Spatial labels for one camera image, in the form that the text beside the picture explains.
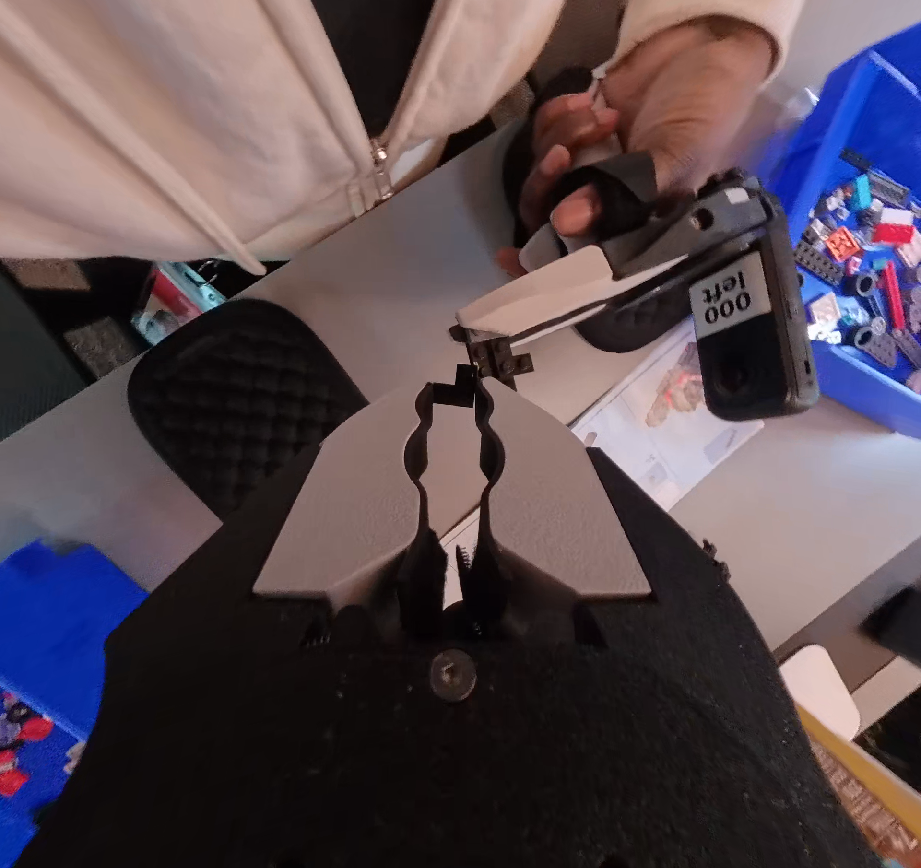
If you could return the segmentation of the black lego corner plate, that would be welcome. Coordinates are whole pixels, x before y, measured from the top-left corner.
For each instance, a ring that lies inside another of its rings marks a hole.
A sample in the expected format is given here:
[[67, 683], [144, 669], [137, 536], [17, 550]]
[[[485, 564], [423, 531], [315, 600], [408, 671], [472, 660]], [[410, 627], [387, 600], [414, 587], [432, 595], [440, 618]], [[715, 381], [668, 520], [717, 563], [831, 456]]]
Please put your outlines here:
[[477, 369], [471, 365], [457, 364], [452, 383], [431, 383], [433, 405], [471, 409], [474, 407], [479, 383]]

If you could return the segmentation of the black padded wrist rest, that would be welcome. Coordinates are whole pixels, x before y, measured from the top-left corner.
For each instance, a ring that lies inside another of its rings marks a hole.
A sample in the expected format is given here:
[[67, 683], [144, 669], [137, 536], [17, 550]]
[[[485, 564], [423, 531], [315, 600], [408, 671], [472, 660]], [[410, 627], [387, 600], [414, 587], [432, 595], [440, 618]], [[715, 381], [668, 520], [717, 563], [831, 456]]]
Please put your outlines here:
[[219, 519], [368, 405], [303, 321], [256, 298], [155, 345], [126, 392], [139, 432]]

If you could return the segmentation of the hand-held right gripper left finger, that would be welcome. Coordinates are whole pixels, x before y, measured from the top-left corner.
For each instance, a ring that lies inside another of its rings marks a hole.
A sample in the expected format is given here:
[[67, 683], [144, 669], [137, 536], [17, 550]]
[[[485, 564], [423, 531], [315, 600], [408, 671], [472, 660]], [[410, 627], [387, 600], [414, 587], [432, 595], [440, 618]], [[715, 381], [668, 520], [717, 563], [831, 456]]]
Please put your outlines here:
[[372, 609], [399, 563], [432, 536], [421, 476], [433, 384], [402, 387], [321, 443], [254, 585], [261, 598]]

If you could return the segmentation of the white stand base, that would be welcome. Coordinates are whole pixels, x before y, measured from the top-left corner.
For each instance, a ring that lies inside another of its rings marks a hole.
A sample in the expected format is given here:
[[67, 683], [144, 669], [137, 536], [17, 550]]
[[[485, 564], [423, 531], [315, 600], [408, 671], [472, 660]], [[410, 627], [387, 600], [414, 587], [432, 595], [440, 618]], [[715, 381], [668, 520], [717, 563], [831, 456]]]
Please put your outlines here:
[[801, 647], [780, 665], [779, 674], [793, 701], [825, 728], [846, 741], [859, 735], [858, 705], [823, 646]]

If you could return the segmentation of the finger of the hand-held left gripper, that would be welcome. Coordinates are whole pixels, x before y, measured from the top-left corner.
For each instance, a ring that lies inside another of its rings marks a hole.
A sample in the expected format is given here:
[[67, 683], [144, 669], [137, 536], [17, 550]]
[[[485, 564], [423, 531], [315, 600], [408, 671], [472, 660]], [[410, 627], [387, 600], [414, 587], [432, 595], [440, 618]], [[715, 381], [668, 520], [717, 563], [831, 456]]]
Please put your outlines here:
[[614, 295], [610, 298], [588, 305], [555, 321], [547, 322], [521, 334], [504, 334], [504, 336], [519, 342], [537, 340], [556, 333], [563, 328], [569, 328], [610, 306], [629, 305], [638, 300], [642, 293], [655, 292], [667, 282], [681, 280], [691, 264], [691, 259], [687, 257], [672, 258], [660, 265], [640, 270], [624, 277], [616, 278], [614, 276]]
[[614, 287], [605, 253], [585, 246], [458, 310], [457, 323], [483, 334], [521, 334], [610, 298]]

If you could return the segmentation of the pile of lego bricks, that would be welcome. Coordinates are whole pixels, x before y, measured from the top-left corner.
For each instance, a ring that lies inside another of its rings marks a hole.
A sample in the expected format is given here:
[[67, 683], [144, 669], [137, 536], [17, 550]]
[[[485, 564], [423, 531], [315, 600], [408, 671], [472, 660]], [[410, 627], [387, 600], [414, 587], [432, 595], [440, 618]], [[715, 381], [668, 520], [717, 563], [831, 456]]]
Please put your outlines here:
[[857, 150], [820, 195], [794, 248], [811, 342], [847, 348], [914, 395], [920, 391], [919, 197]]

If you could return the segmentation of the black cube charger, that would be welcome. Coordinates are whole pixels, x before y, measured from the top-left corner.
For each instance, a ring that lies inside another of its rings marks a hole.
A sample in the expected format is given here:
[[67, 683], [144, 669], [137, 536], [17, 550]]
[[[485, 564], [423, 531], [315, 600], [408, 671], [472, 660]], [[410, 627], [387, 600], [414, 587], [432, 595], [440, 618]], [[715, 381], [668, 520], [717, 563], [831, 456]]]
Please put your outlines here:
[[920, 667], [920, 588], [906, 586], [885, 600], [861, 623], [870, 640]]

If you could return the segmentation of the blue cloth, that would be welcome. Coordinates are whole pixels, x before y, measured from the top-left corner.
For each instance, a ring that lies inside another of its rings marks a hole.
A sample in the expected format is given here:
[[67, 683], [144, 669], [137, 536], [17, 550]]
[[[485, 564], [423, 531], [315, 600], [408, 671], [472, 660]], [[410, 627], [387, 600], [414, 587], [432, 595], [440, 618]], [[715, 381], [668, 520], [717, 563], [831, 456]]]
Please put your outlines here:
[[98, 715], [105, 642], [146, 595], [89, 545], [35, 540], [2, 561], [2, 866], [75, 771]]

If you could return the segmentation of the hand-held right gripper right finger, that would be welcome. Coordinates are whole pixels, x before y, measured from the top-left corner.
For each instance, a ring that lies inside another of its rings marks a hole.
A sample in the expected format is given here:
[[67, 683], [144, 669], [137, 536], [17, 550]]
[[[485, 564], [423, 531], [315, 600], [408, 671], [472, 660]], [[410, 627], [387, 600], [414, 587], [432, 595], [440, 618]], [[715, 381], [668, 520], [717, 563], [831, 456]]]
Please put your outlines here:
[[495, 379], [475, 400], [486, 479], [475, 587], [490, 604], [648, 598], [649, 580], [588, 448]]

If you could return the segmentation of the red object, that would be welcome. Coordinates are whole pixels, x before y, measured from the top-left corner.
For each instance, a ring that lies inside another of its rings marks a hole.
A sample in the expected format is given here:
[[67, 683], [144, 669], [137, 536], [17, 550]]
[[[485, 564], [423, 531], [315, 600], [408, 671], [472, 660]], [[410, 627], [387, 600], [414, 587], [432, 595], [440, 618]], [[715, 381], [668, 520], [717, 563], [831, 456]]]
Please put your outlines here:
[[155, 346], [177, 329], [223, 305], [224, 295], [186, 263], [156, 263], [148, 274], [131, 324]]

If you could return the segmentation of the person's left hand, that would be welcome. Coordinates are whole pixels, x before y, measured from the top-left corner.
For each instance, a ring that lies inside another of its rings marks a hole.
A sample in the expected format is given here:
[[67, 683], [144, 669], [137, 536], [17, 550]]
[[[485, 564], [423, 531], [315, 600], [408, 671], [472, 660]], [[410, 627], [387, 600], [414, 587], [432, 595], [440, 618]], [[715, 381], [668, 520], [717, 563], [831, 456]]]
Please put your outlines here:
[[512, 193], [515, 240], [546, 223], [581, 235], [602, 216], [591, 187], [559, 204], [551, 193], [577, 156], [616, 136], [623, 151], [647, 152], [659, 199], [696, 191], [714, 172], [774, 68], [776, 44], [760, 27], [709, 15], [651, 36], [596, 88], [547, 98], [526, 135], [529, 165]]

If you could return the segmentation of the blue plastic bin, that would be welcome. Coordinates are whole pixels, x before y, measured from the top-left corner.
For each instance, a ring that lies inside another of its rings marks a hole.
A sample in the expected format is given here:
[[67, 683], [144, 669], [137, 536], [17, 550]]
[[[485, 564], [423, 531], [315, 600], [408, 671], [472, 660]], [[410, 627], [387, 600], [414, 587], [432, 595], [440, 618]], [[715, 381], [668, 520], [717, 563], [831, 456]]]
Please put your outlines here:
[[[919, 197], [920, 26], [915, 23], [836, 67], [818, 101], [789, 137], [778, 139], [761, 172], [789, 218], [796, 246], [818, 197], [846, 174], [844, 147], [868, 157]], [[818, 283], [801, 286], [805, 295]], [[823, 395], [885, 428], [919, 439], [919, 395], [869, 368], [849, 349], [813, 343]]]

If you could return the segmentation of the open lego instruction booklet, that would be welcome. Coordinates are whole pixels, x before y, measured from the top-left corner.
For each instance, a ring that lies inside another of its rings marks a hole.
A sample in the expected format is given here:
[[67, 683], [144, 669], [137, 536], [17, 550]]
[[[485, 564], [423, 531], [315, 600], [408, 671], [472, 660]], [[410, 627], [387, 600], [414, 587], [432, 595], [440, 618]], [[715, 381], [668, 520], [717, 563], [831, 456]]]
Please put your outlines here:
[[688, 318], [569, 427], [673, 515], [683, 498], [765, 427], [763, 421], [718, 419], [708, 410], [702, 382]]

